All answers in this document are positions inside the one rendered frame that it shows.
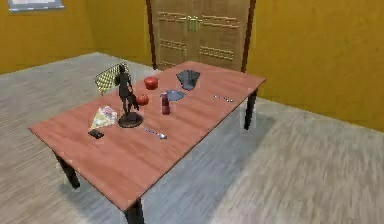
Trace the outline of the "dark figure statue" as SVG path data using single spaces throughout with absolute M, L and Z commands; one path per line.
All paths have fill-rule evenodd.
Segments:
M 124 113 L 118 120 L 118 124 L 122 128 L 134 128 L 139 126 L 143 117 L 136 112 L 132 112 L 131 108 L 134 107 L 139 110 L 136 95 L 133 93 L 131 77 L 126 71 L 125 66 L 118 65 L 119 73 L 115 77 L 115 85 L 119 87 L 118 93 L 122 102 Z

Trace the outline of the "red apple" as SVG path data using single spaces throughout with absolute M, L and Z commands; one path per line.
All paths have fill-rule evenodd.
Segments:
M 148 90 L 155 90 L 158 88 L 158 79 L 156 77 L 146 77 L 144 84 Z

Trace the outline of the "blue grey plate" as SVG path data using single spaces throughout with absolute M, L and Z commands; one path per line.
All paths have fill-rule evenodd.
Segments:
M 185 96 L 185 93 L 179 90 L 167 90 L 166 94 L 169 101 L 178 101 Z

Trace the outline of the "dark red bottle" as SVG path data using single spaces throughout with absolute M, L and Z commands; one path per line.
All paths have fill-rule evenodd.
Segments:
M 169 106 L 169 100 L 167 93 L 161 94 L 161 100 L 162 100 L 162 114 L 163 115 L 169 115 L 170 114 L 170 106 Z

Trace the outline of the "silver spoon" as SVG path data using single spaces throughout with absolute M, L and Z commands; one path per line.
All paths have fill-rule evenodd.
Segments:
M 156 132 L 156 131 L 154 131 L 154 130 L 152 130 L 150 128 L 145 128 L 145 130 L 147 132 L 149 132 L 149 133 L 157 135 L 159 137 L 159 139 L 167 139 L 167 136 L 165 134 L 163 134 L 163 133 Z

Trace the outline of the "grey framed window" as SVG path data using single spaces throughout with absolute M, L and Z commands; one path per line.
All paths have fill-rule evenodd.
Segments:
M 63 9 L 62 0 L 8 0 L 10 12 Z

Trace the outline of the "silver fork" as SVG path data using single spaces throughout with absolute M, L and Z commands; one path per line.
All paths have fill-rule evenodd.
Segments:
M 229 98 L 226 98 L 226 97 L 223 97 L 223 96 L 218 96 L 218 95 L 213 95 L 214 98 L 220 98 L 220 99 L 223 99 L 225 100 L 226 102 L 235 102 L 234 100 L 232 99 L 229 99 Z

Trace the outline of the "dark grey folded cloth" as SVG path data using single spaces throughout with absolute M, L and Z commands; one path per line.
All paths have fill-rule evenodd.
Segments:
M 200 77 L 200 73 L 194 70 L 184 70 L 176 74 L 180 84 L 184 90 L 193 90 Z

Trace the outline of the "brown wooden double door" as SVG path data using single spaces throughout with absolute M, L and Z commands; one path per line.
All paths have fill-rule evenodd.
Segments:
M 246 70 L 257 0 L 145 0 L 152 66 L 186 61 Z M 188 16 L 198 17 L 196 32 Z

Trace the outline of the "pale multicoloured wrapped bag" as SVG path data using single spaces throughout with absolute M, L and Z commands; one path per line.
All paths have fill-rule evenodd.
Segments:
M 105 126 L 114 125 L 117 122 L 117 112 L 110 106 L 100 107 L 92 121 L 90 129 L 98 129 Z

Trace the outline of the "reddish brown wooden table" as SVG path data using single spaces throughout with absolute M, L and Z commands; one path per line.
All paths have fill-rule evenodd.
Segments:
M 184 70 L 200 73 L 193 90 L 184 90 L 176 77 Z M 143 194 L 243 101 L 248 102 L 246 118 L 252 118 L 258 87 L 265 81 L 260 76 L 192 61 L 156 77 L 159 84 L 155 90 L 146 89 L 143 81 L 133 84 L 136 93 L 149 97 L 149 103 L 140 109 L 143 123 L 136 128 L 107 126 L 101 129 L 104 136 L 100 139 L 88 134 L 98 108 L 120 109 L 115 92 L 30 127 L 52 149 L 73 186 L 82 176 L 126 214 L 129 224 L 144 224 Z M 179 90 L 185 96 L 169 101 L 170 114 L 163 115 L 161 94 L 167 90 Z M 163 133 L 167 139 L 159 139 L 145 128 Z

